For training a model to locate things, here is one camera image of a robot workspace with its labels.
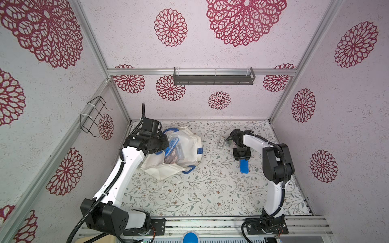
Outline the white canvas bag blue handles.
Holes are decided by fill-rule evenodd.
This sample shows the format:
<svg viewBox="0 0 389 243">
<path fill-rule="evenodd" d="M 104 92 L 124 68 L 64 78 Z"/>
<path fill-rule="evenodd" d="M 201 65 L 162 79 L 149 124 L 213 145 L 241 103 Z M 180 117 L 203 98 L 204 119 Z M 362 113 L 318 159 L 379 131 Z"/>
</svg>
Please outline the white canvas bag blue handles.
<svg viewBox="0 0 389 243">
<path fill-rule="evenodd" d="M 162 181 L 177 173 L 189 174 L 203 157 L 202 139 L 187 127 L 168 128 L 169 146 L 145 157 L 140 169 Z"/>
</svg>

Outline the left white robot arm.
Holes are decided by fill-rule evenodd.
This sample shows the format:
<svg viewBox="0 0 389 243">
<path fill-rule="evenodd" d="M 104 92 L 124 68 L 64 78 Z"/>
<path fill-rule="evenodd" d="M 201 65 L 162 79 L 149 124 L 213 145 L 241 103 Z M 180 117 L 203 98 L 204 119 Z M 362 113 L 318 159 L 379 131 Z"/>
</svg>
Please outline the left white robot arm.
<svg viewBox="0 0 389 243">
<path fill-rule="evenodd" d="M 103 186 L 92 199 L 84 199 L 80 209 L 82 218 L 67 238 L 71 243 L 83 224 L 100 234 L 90 240 L 97 241 L 108 235 L 122 242 L 121 235 L 133 228 L 149 229 L 148 215 L 143 211 L 125 211 L 121 208 L 125 189 L 136 169 L 147 154 L 161 152 L 169 145 L 160 121 L 142 117 L 139 124 L 119 149 L 119 158 Z"/>
</svg>

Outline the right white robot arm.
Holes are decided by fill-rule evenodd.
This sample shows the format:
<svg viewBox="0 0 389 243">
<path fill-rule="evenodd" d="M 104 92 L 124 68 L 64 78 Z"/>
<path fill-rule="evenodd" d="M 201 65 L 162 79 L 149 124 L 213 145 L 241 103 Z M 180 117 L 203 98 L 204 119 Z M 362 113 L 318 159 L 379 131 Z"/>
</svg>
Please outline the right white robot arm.
<svg viewBox="0 0 389 243">
<path fill-rule="evenodd" d="M 233 157 L 240 163 L 240 172 L 249 173 L 251 149 L 262 153 L 262 172 L 268 180 L 267 200 L 260 218 L 248 222 L 279 218 L 285 200 L 285 187 L 295 172 L 289 148 L 254 134 L 252 130 L 233 130 L 225 141 L 233 141 Z"/>
</svg>

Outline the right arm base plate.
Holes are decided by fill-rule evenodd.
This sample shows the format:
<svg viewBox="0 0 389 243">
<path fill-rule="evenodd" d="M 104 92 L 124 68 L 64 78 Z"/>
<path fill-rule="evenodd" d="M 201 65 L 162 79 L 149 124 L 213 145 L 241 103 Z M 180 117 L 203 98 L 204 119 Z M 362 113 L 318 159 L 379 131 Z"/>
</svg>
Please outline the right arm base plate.
<svg viewBox="0 0 389 243">
<path fill-rule="evenodd" d="M 262 221 L 254 221 L 246 224 L 249 235 L 255 234 L 288 234 L 284 215 L 277 218 L 270 218 Z"/>
</svg>

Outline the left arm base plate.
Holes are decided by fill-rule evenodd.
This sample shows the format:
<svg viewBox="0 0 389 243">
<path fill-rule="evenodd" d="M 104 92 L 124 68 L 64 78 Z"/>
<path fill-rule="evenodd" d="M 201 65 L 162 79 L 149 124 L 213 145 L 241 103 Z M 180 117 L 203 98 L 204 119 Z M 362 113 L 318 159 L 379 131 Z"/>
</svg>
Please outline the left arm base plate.
<svg viewBox="0 0 389 243">
<path fill-rule="evenodd" d="M 163 236 L 166 229 L 165 218 L 151 218 L 146 221 L 144 228 L 132 228 L 125 230 L 124 236 L 143 237 L 143 236 Z"/>
</svg>

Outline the blue stationery case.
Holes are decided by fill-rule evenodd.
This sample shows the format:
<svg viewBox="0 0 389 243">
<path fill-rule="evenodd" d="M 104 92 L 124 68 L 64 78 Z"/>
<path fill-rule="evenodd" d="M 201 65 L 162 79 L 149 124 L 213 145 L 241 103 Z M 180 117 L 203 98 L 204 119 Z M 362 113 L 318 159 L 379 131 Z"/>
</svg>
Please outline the blue stationery case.
<svg viewBox="0 0 389 243">
<path fill-rule="evenodd" d="M 248 160 L 240 160 L 240 172 L 243 174 L 249 173 L 249 161 Z"/>
</svg>

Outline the clear pen case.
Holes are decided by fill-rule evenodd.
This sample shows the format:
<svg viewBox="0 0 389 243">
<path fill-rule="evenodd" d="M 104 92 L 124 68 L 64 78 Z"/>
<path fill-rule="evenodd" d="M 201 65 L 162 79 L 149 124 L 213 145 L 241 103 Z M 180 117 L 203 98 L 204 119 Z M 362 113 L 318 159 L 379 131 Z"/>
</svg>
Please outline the clear pen case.
<svg viewBox="0 0 389 243">
<path fill-rule="evenodd" d="M 225 143 L 225 137 L 224 136 L 220 136 L 217 148 L 219 150 L 223 150 L 224 143 Z"/>
</svg>

